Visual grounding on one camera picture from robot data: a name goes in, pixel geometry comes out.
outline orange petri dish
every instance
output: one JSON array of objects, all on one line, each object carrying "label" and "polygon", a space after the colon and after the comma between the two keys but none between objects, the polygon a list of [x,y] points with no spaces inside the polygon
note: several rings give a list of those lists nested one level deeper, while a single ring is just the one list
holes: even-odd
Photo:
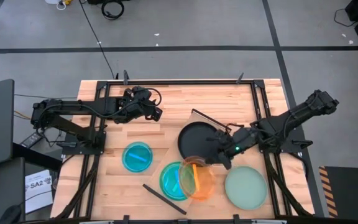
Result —
[{"label": "orange petri dish", "polygon": [[181,163],[179,183],[188,198],[205,201],[214,193],[215,176],[203,158],[191,156]]}]

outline gray floor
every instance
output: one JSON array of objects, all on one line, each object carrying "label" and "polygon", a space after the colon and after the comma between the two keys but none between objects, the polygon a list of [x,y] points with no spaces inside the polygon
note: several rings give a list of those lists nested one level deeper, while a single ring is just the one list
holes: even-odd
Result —
[{"label": "gray floor", "polygon": [[[281,46],[353,46],[351,27],[333,21],[336,9],[350,0],[269,0]],[[85,10],[104,47],[185,45],[272,46],[267,18],[259,0],[131,0],[117,21],[100,9]],[[348,23],[341,12],[338,20]],[[0,9],[0,49],[98,47],[78,1],[64,11],[43,0],[5,0]],[[328,91],[341,103],[330,116],[303,125],[313,140],[313,169],[320,165],[358,167],[358,51],[284,52],[296,102],[315,89]],[[115,72],[134,78],[281,78],[274,51],[108,52]],[[16,93],[76,96],[80,80],[111,78],[101,53],[0,54],[0,80],[13,78]],[[31,114],[34,98],[15,99],[15,109]],[[14,120],[14,140],[34,130]],[[56,131],[47,133],[55,138]],[[36,147],[49,149],[43,142]],[[47,217],[50,208],[29,215]]]}]

